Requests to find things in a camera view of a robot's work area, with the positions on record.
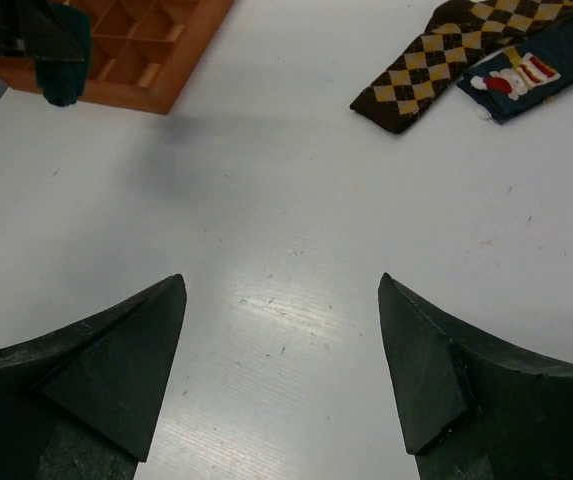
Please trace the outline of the green reindeer sock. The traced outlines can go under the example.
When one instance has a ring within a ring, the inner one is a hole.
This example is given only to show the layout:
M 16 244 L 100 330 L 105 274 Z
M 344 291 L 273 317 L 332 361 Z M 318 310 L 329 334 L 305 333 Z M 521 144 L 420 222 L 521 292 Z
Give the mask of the green reindeer sock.
M 57 107 L 75 104 L 84 94 L 92 57 L 92 20 L 76 7 L 54 3 L 52 9 L 84 53 L 82 60 L 38 60 L 36 86 L 48 103 Z

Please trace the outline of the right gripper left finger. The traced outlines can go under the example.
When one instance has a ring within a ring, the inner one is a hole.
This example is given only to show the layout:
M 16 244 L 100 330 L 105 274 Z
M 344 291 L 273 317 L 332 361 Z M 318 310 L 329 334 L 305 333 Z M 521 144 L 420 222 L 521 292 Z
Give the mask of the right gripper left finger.
M 0 479 L 131 479 L 149 455 L 187 304 L 172 275 L 0 349 Z

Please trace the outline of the navy snowman sock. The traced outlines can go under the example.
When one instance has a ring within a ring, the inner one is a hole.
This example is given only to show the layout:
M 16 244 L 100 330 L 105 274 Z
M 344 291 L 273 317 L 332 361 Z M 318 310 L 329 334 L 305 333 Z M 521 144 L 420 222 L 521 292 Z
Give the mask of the navy snowman sock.
M 573 19 L 469 68 L 457 86 L 483 119 L 504 124 L 573 85 Z

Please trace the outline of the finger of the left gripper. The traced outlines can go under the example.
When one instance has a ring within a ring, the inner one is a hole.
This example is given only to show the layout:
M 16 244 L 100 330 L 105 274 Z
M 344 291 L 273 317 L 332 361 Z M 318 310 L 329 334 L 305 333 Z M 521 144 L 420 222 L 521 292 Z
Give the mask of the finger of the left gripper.
M 82 60 L 84 53 L 48 1 L 0 1 L 0 56 Z

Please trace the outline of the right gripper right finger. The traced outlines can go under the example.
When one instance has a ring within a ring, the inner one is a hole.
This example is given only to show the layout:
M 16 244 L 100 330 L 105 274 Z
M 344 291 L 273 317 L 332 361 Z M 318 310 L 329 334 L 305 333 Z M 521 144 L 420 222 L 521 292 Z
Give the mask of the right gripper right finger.
M 380 328 L 423 479 L 573 479 L 573 363 L 518 347 L 389 275 Z

